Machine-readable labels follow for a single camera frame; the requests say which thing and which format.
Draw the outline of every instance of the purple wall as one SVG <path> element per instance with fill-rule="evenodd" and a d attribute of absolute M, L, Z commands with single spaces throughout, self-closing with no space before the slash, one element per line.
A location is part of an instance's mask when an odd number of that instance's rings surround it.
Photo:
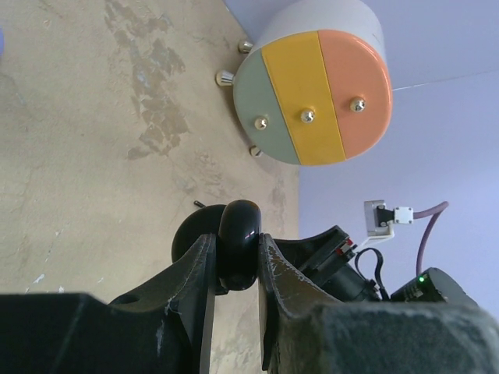
<path fill-rule="evenodd" d="M 390 128 L 368 153 L 302 168 L 300 234 L 339 224 L 362 241 L 364 200 L 421 210 L 447 199 L 451 206 L 434 228 L 423 265 L 447 271 L 499 317 L 499 72 L 493 72 L 499 69 L 499 2 L 364 1 L 380 18 L 393 87 L 431 84 L 395 91 Z M 293 2 L 225 0 L 253 39 Z M 425 225 L 397 227 L 397 237 L 379 246 L 390 291 L 414 276 Z M 364 262 L 366 273 L 372 260 Z"/>
<path fill-rule="evenodd" d="M 363 201 L 423 210 L 450 207 L 430 236 L 423 267 L 440 267 L 499 316 L 499 72 L 395 92 L 391 125 L 370 151 L 345 163 L 300 171 L 300 236 L 340 225 L 366 237 Z M 415 276 L 427 221 L 397 226 L 381 244 L 390 291 Z M 364 271 L 372 273 L 372 261 Z"/>

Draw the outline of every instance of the yellow segment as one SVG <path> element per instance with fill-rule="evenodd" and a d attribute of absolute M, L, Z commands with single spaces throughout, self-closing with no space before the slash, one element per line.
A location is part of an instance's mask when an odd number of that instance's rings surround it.
<path fill-rule="evenodd" d="M 262 48 L 265 65 L 302 165 L 345 160 L 318 32 L 282 38 Z M 300 115 L 311 109 L 312 123 Z"/>

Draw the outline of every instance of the concrete floor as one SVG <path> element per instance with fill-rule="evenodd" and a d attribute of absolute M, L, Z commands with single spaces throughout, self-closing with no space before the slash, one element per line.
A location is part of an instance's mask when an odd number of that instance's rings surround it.
<path fill-rule="evenodd" d="M 298 169 L 253 159 L 221 0 L 3 0 L 0 292 L 110 301 L 170 263 L 196 208 L 245 198 L 298 234 Z M 260 372 L 257 289 L 217 299 L 212 373 Z"/>

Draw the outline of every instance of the green segment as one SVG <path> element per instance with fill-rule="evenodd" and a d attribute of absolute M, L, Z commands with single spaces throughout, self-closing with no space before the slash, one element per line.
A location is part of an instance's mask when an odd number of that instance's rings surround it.
<path fill-rule="evenodd" d="M 233 88 L 235 110 L 253 143 L 276 160 L 299 164 L 261 50 L 251 53 L 241 64 Z M 268 119 L 265 130 L 255 127 L 258 117 Z"/>

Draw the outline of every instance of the white connector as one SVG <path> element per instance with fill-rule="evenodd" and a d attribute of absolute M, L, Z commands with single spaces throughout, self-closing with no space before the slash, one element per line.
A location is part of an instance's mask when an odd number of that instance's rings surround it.
<path fill-rule="evenodd" d="M 397 206 L 393 209 L 394 212 L 394 223 L 396 224 L 411 224 L 414 222 L 414 212 L 412 208 L 407 206 Z"/>

